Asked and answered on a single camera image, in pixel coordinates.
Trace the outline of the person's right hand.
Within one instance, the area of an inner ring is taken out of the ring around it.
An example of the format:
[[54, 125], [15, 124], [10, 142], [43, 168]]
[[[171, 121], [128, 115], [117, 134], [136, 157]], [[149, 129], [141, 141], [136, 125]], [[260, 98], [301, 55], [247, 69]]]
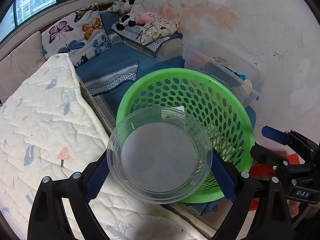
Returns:
[[[300, 202], [289, 200], [288, 205], [289, 205], [289, 212], [290, 212], [291, 218], [296, 217], [299, 214]], [[316, 205], [310, 204], [310, 206], [311, 206], [311, 210], [306, 215], [306, 218], [311, 218], [312, 216], [314, 216], [320, 208], [320, 204], [316, 204]]]

